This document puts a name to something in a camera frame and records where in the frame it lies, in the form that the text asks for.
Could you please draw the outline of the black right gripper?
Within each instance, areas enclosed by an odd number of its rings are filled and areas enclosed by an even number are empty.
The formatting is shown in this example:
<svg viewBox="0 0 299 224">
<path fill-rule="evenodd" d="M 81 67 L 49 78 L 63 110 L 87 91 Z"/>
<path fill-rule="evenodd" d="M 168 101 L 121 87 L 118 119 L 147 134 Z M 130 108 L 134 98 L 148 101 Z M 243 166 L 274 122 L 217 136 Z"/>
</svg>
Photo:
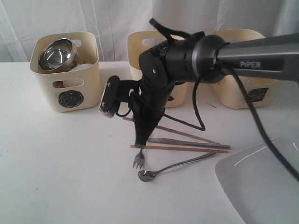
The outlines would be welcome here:
<svg viewBox="0 0 299 224">
<path fill-rule="evenodd" d="M 128 103 L 128 112 L 119 115 L 126 117 L 133 112 L 135 125 L 135 146 L 143 147 L 159 121 L 163 117 L 174 82 L 158 88 L 146 78 L 139 81 L 119 81 L 119 101 Z"/>
</svg>

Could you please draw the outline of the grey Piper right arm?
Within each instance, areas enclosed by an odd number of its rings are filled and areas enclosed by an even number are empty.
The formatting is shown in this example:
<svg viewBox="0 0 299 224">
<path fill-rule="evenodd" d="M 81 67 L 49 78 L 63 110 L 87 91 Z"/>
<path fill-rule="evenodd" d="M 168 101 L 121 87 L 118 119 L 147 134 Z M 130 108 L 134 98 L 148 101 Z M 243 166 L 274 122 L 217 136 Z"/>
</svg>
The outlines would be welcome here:
<svg viewBox="0 0 299 224">
<path fill-rule="evenodd" d="M 226 74 L 299 80 L 299 35 L 227 43 L 218 35 L 167 40 L 140 54 L 142 78 L 131 93 L 135 144 L 142 147 L 158 125 L 175 83 L 216 83 Z"/>
</svg>

